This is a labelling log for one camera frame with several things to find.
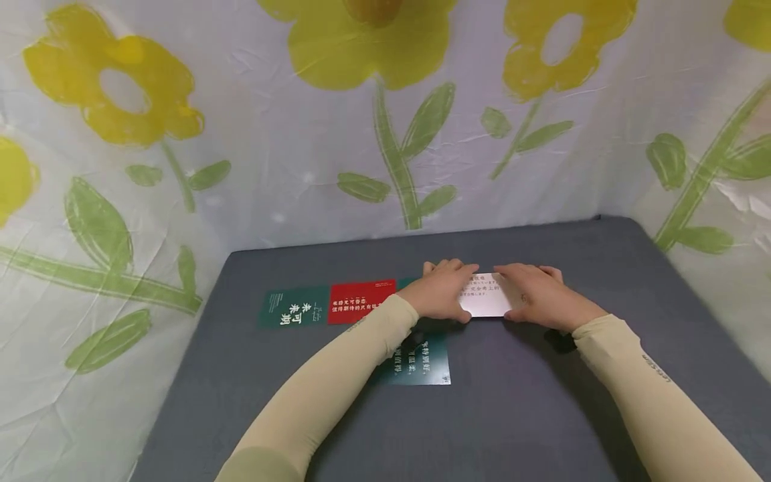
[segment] floral curtain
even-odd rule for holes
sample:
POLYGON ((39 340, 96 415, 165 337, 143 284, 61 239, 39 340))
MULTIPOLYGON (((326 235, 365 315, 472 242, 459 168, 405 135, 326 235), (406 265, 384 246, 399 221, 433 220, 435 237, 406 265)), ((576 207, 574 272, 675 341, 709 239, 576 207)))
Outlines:
POLYGON ((0 9, 2 481, 128 480, 240 249, 632 216, 771 379, 768 2, 0 9))

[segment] gray surface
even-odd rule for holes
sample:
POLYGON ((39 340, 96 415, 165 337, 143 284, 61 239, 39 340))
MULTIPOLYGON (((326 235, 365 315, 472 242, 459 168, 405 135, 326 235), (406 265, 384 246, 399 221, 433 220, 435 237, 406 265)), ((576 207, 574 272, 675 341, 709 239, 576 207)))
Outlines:
MULTIPOLYGON (((771 386, 642 229, 624 218, 233 253, 133 481, 211 481, 281 384, 345 327, 259 329, 276 288, 419 274, 459 257, 481 271, 554 265, 626 319, 648 353, 764 478, 771 386)), ((479 321, 450 336, 451 386, 375 386, 322 445, 309 480, 647 480, 610 396, 576 352, 532 325, 479 321)))

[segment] dark green card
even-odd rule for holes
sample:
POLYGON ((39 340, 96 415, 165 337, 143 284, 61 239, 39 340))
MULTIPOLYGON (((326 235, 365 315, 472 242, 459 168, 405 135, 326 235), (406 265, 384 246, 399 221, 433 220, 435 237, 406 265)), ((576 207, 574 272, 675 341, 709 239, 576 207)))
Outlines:
POLYGON ((329 313, 328 286, 281 289, 265 295, 259 325, 263 328, 320 325, 329 313))
POLYGON ((408 284, 412 283, 416 279, 418 278, 402 278, 402 279, 396 280, 396 289, 397 290, 404 289, 408 284))
POLYGON ((371 383, 388 385, 449 385, 449 360, 444 333, 426 334, 426 341, 408 352, 404 345, 375 369, 371 383))

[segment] yellow flower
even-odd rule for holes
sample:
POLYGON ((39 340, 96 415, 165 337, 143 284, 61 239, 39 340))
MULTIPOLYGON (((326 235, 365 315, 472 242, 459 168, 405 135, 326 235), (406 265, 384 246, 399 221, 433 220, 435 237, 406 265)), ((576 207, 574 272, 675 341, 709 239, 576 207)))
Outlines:
POLYGON ((0 137, 0 228, 8 216, 27 202, 38 186, 37 166, 29 162, 21 147, 0 137))
POLYGON ((741 43, 771 52, 771 1, 734 0, 723 19, 728 35, 741 43))
POLYGON ((456 0, 258 0, 292 22, 287 41, 295 72, 319 89, 346 90, 378 73, 401 89, 434 73, 449 44, 456 0))
POLYGON ((102 139, 148 147, 165 133, 186 139, 204 129, 204 116, 187 104, 193 76, 164 47, 137 35, 116 39, 99 14, 81 4, 58 8, 46 21, 49 35, 24 49, 32 80, 54 101, 80 106, 102 139), (116 106, 99 84, 105 69, 123 72, 141 87, 148 110, 116 106))
POLYGON ((503 81, 520 102, 549 89, 574 89, 597 70, 602 47, 617 39, 635 17, 637 0, 509 0, 504 25, 517 38, 503 64, 503 81), (552 26, 568 14, 583 19, 581 37, 557 65, 541 60, 552 26))

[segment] red card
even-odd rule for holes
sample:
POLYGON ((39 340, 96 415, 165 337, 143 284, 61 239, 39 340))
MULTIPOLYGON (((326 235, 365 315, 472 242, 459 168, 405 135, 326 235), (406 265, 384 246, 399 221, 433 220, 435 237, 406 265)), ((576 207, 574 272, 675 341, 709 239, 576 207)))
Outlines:
POLYGON ((356 323, 394 293, 396 293, 394 279, 332 285, 327 323, 329 325, 356 323))

